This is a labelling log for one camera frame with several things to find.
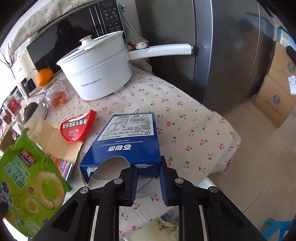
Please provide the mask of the large orange on jar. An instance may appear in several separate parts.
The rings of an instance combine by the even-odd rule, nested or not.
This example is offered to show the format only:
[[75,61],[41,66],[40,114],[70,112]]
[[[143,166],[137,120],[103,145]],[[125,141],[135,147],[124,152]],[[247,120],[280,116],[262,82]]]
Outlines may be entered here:
[[38,71],[36,76],[36,85],[40,87],[46,86],[53,78],[53,71],[49,68],[44,68]]

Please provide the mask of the white air fryer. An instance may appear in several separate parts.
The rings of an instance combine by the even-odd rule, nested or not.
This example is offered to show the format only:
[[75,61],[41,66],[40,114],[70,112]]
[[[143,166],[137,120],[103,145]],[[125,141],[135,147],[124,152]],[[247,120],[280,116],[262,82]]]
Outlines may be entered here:
[[[16,78],[17,87],[25,99],[28,99],[29,96],[32,96],[42,90],[42,87],[37,86],[36,76],[38,72],[27,50],[25,50],[16,59],[15,63],[12,66],[12,71]],[[36,88],[31,93],[27,93],[25,90],[25,86],[22,84],[22,81],[29,81],[30,79],[33,80]]]

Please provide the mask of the torn orange cardboard box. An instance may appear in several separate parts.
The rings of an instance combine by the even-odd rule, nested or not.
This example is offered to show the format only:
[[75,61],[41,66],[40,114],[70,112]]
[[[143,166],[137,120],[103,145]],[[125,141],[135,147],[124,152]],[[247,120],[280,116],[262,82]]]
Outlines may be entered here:
[[42,118],[37,119],[27,134],[30,140],[37,144],[45,154],[60,160],[56,165],[67,181],[76,163],[82,143],[67,142],[59,130]]

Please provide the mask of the cherry print tablecloth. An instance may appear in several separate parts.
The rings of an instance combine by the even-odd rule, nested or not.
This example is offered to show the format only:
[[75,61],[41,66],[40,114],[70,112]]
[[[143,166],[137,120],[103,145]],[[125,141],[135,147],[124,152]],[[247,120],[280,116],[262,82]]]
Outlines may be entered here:
[[[84,186],[79,164],[96,137],[114,114],[153,112],[161,155],[168,166],[194,185],[202,182],[211,172],[228,169],[231,158],[239,147],[241,138],[220,114],[182,92],[173,84],[152,75],[152,67],[144,60],[132,61],[132,77],[116,94],[94,101],[84,101],[70,86],[63,72],[57,75],[73,95],[70,101],[57,108],[50,107],[46,121],[57,128],[74,116],[90,109],[97,112],[92,130],[80,149],[74,151],[76,164],[70,176],[72,191]],[[119,176],[127,161],[120,157],[107,160],[98,167],[88,186],[96,188]],[[159,181],[143,177],[138,182],[135,204],[120,208],[120,240],[140,230],[169,210],[165,207]]]

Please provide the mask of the white trash bin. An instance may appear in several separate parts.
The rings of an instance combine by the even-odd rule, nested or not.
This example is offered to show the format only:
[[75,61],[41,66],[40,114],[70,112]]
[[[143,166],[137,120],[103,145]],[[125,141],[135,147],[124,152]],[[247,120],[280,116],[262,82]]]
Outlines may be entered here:
[[141,177],[132,207],[119,209],[119,239],[179,239],[179,208],[164,204],[158,179]]

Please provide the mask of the glass teapot with lid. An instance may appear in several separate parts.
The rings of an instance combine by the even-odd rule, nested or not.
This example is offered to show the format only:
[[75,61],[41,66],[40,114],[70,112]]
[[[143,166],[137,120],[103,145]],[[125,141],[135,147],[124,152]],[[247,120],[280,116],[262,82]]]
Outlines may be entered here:
[[69,93],[60,80],[53,82],[45,89],[45,101],[51,108],[57,108],[68,101]]

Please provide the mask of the red labelled glass jar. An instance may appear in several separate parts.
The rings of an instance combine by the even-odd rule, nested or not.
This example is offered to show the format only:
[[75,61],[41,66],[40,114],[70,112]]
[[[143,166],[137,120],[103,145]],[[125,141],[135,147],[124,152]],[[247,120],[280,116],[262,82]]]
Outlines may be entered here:
[[6,107],[11,115],[16,116],[21,109],[20,102],[14,97],[9,96],[5,101]]

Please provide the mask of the dark green pumpkin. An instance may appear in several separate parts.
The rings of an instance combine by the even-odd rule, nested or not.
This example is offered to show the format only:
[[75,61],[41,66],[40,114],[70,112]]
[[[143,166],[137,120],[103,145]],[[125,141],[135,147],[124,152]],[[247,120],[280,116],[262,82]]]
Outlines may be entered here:
[[37,108],[38,104],[36,102],[31,102],[25,107],[25,110],[23,112],[24,123],[26,123],[30,119]]

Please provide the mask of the blue plastic stool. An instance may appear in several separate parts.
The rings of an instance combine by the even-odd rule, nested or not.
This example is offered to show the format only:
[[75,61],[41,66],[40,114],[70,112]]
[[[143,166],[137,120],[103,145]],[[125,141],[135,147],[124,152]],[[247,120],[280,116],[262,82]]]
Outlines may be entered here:
[[269,218],[265,223],[268,225],[268,228],[262,233],[262,235],[266,240],[271,238],[278,231],[280,232],[278,240],[284,240],[285,235],[287,235],[289,231],[292,232],[292,230],[295,230],[295,219],[290,221],[278,221]]

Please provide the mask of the stacked white dishes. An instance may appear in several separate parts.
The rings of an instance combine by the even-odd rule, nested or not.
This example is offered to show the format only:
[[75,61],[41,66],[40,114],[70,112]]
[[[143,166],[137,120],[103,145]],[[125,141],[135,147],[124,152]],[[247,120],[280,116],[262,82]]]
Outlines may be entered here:
[[42,118],[43,120],[46,119],[48,106],[43,101],[38,101],[36,103],[38,104],[38,108],[35,110],[33,115],[26,123],[24,123],[23,115],[21,115],[21,113],[18,113],[16,116],[16,121],[24,128],[31,128],[40,118]]

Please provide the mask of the green onion rings snack bag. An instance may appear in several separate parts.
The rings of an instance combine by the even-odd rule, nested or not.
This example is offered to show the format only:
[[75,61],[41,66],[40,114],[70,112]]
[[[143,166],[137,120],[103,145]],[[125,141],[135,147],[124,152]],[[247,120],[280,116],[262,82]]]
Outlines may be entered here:
[[71,186],[24,130],[1,157],[1,202],[6,220],[33,237],[63,205]]

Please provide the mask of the lower cardboard box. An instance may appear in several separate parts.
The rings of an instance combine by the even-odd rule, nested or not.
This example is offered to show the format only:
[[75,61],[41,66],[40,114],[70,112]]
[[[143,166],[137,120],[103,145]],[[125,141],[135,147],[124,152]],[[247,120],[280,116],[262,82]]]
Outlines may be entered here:
[[292,97],[268,75],[265,76],[253,104],[276,128],[285,122],[295,107]]

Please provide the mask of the upper cardboard box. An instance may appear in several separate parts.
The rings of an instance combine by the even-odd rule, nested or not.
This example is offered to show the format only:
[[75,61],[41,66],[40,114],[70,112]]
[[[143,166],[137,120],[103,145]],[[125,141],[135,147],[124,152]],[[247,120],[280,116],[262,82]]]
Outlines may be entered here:
[[276,42],[273,49],[267,75],[274,80],[295,101],[295,95],[290,93],[289,76],[295,76],[295,64],[286,53],[286,47]]

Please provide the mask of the white electric cooking pot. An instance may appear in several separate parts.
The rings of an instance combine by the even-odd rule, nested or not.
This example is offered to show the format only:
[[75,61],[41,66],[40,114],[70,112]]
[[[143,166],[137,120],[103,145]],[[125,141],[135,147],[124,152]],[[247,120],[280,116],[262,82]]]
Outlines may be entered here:
[[92,101],[121,90],[132,77],[130,62],[158,56],[192,55],[190,44],[149,46],[142,41],[127,49],[123,31],[92,39],[86,36],[81,45],[57,61],[66,78],[85,101]]

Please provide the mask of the red instant noodle lid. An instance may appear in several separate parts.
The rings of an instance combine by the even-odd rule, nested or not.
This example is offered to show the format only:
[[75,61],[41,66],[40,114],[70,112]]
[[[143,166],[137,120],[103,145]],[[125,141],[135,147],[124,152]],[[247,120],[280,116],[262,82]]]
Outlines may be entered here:
[[91,131],[97,112],[90,110],[85,114],[64,121],[60,126],[60,133],[67,142],[84,142]]

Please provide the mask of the black microwave oven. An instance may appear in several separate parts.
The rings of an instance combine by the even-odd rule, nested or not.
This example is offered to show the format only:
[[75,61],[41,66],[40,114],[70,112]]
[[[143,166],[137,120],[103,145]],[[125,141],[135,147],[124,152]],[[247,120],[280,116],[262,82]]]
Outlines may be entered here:
[[80,39],[93,39],[124,30],[116,1],[95,1],[71,10],[38,32],[27,46],[33,68],[50,68],[57,73],[56,64],[63,56],[79,47]]

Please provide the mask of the blue milk carton box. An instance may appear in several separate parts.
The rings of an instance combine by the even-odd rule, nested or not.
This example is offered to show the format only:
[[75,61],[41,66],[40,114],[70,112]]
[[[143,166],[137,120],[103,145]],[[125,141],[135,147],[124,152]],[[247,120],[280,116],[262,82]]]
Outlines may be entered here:
[[125,158],[140,175],[159,177],[161,154],[154,113],[113,115],[79,164],[84,181],[89,183],[99,166],[113,157]]

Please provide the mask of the dark grey refrigerator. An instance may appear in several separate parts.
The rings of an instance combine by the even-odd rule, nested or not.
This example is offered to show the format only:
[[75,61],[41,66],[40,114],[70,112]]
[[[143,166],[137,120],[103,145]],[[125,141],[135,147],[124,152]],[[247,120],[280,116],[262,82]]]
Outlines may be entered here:
[[273,51],[274,23],[262,1],[136,1],[151,46],[188,43],[190,56],[150,59],[153,73],[225,114],[255,95]]

